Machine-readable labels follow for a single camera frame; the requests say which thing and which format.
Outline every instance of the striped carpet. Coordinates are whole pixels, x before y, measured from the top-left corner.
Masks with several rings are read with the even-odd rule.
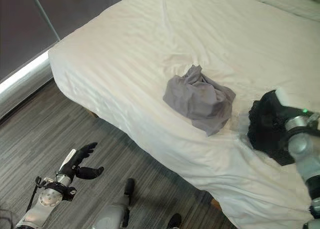
[[[36,176],[54,177],[72,148],[98,142],[83,166],[104,166],[94,180],[76,178],[77,195],[63,201],[46,229],[88,229],[107,204],[120,197],[127,178],[136,180],[128,229],[165,229],[174,213],[181,229],[234,229],[210,205],[212,197],[139,148],[124,132],[88,115],[51,81],[0,124],[0,207],[16,223],[28,205]],[[0,220],[1,229],[9,229]]]

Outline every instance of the bed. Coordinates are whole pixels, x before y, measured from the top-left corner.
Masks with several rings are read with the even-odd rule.
[[[320,111],[320,22],[257,0],[123,0],[49,51],[59,89],[220,203],[241,229],[301,229],[312,216],[294,164],[252,150],[239,118],[282,87]],[[236,93],[213,136],[162,99],[192,64]]]

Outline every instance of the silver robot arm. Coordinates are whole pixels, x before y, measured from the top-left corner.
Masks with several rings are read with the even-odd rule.
[[[310,212],[315,219],[306,223],[303,229],[320,229],[320,137],[308,132],[309,126],[318,121],[319,116],[318,113],[311,117],[297,116],[285,124],[286,130],[291,133],[289,153],[312,199]]]
[[[35,206],[31,209],[28,207],[27,212],[16,225],[16,229],[42,229],[51,212],[61,201],[72,201],[77,190],[74,187],[69,187],[69,185],[75,176],[90,180],[101,175],[104,171],[103,167],[98,169],[79,167],[83,159],[89,157],[93,152],[96,145],[97,143],[94,142],[85,145],[80,150],[71,150],[56,174],[56,180],[45,178],[43,182],[41,182],[41,178],[37,177],[34,194],[37,188],[45,189],[40,193]]]

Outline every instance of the metal rod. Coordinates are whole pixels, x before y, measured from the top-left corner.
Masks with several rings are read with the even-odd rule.
[[[52,25],[49,17],[47,16],[44,8],[42,7],[42,5],[40,4],[40,1],[39,0],[34,0],[35,4],[37,5],[37,7],[39,8],[41,14],[43,15],[44,19],[46,20],[46,23],[48,24],[48,26],[50,27],[50,29],[53,31],[55,37],[57,38],[58,41],[61,41],[58,33],[56,32],[54,26]]]

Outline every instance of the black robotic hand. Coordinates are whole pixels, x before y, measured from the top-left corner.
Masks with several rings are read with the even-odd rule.
[[[97,169],[79,166],[85,158],[88,158],[90,154],[94,152],[94,148],[97,146],[97,144],[98,143],[96,142],[92,142],[77,150],[72,158],[62,166],[62,168],[57,173],[57,176],[64,174],[68,176],[71,181],[75,176],[85,180],[95,179],[100,176],[104,171],[103,166]]]

